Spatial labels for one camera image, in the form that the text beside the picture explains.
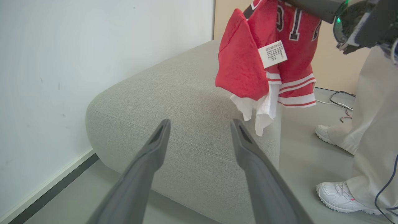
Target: white pants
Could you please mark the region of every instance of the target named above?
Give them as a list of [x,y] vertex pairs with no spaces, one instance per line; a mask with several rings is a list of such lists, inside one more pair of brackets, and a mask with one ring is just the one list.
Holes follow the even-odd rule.
[[[329,128],[328,135],[355,154],[348,188],[358,202],[375,209],[375,197],[391,178],[398,154],[398,67],[379,47],[371,50],[359,75],[352,122]],[[398,174],[377,204],[398,206]]]

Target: cable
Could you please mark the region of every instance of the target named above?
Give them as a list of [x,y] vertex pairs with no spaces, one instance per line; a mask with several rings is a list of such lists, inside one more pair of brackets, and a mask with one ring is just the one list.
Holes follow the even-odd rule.
[[338,94],[338,93],[340,93],[340,92],[341,92],[341,93],[348,94],[348,95],[353,96],[353,97],[356,97],[354,94],[347,93],[347,92],[344,92],[344,91],[339,91],[339,92],[333,93],[333,94],[330,96],[330,98],[329,98],[329,101],[330,101],[330,102],[323,102],[323,101],[320,101],[320,100],[315,100],[315,101],[318,101],[318,102],[323,103],[323,104],[336,104],[337,106],[340,106],[340,107],[342,107],[342,108],[345,108],[345,114],[346,114],[347,116],[340,118],[340,121],[341,121],[342,123],[344,123],[344,121],[343,121],[344,118],[350,118],[350,119],[352,119],[351,115],[348,113],[348,110],[353,110],[353,109],[350,108],[349,106],[345,105],[345,104],[338,103],[338,102],[334,102],[334,101],[332,100],[333,96],[336,95],[336,94]]
[[[344,91],[338,91],[338,92],[333,93],[333,94],[330,96],[329,101],[332,102],[332,103],[335,103],[335,104],[339,105],[340,103],[336,103],[336,102],[334,102],[334,101],[332,100],[333,96],[336,95],[336,94],[338,94],[338,93],[345,93],[345,94],[348,94],[348,95],[350,95],[350,96],[356,97],[354,94],[347,93],[347,92],[344,92]],[[350,108],[350,107],[348,107],[348,106],[345,106],[344,108],[346,108],[346,109],[348,109],[348,110],[352,110],[352,108]]]
[[386,208],[387,211],[391,212],[392,214],[394,214],[396,217],[398,217],[398,214],[393,212],[393,210],[398,210],[398,207],[394,207],[394,208]]
[[[397,158],[395,159],[394,171],[393,171],[393,173],[392,173],[392,175],[391,175],[391,177],[390,177],[390,180],[389,180],[389,181],[387,182],[387,184],[377,193],[377,195],[376,195],[376,197],[375,197],[375,206],[376,206],[376,208],[377,208],[377,209],[381,212],[381,214],[383,214],[383,216],[386,217],[386,219],[387,219],[388,221],[390,221],[392,224],[396,224],[396,223],[393,222],[393,221],[391,221],[391,220],[386,216],[386,214],[384,214],[384,212],[377,206],[377,199],[378,199],[379,195],[384,191],[384,189],[386,189],[386,188],[388,187],[388,185],[392,182],[392,179],[394,178],[395,172],[396,172],[396,170],[397,170],[397,163],[398,163],[398,155],[397,155]],[[397,209],[397,207],[396,207],[396,208],[388,208],[387,210],[390,211],[390,210],[394,210],[394,209]]]
[[347,106],[345,104],[342,104],[342,103],[335,103],[335,102],[329,102],[328,103],[328,102],[323,102],[323,101],[320,101],[320,100],[315,100],[315,101],[318,101],[318,102],[323,103],[323,104],[337,104],[338,106],[344,107],[347,110],[352,110],[352,108],[350,108],[349,106]]
[[397,62],[395,61],[395,49],[396,49],[397,45],[398,45],[398,38],[395,40],[395,42],[392,45],[391,50],[390,50],[391,51],[390,52],[390,57],[391,57],[391,60],[394,63],[394,65],[397,64]]

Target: shoe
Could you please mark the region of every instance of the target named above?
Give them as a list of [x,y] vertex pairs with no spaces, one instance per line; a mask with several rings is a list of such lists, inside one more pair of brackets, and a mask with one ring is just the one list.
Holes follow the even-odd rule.
[[347,182],[324,182],[316,186],[321,201],[329,208],[338,212],[364,211],[368,214],[381,215],[377,209],[368,208],[357,202],[351,195]]
[[327,142],[329,144],[335,145],[335,143],[329,138],[328,128],[329,127],[327,127],[327,126],[318,125],[315,128],[315,134],[318,135],[318,137],[320,139],[322,139],[323,141],[325,141],[325,142]]

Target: gray floor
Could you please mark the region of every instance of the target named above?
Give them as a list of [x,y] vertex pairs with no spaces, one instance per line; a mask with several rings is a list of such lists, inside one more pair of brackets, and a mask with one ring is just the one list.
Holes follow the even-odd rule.
[[[316,89],[316,98],[328,101],[332,91]],[[353,98],[338,94],[338,102],[353,106]],[[351,176],[353,156],[329,145],[314,134],[318,124],[332,126],[345,116],[344,109],[318,103],[308,109],[284,109],[279,171],[293,193],[319,224],[385,224],[382,216],[364,212],[343,214],[325,207],[315,192],[315,185],[326,181],[344,181]],[[96,162],[26,224],[83,224],[118,178],[101,161]],[[151,192],[145,224],[216,224],[156,192]]]

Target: gray fabric cushion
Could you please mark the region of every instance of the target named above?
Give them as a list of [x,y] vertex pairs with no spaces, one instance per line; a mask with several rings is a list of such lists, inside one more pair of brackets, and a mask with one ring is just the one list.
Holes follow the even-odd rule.
[[[210,41],[99,94],[87,109],[87,133],[104,164],[121,173],[169,118],[168,150],[152,189],[221,223],[254,223],[229,127],[242,115],[231,93],[214,85],[218,49],[219,41]],[[280,114],[263,137],[255,135],[253,120],[245,125],[278,167]]]

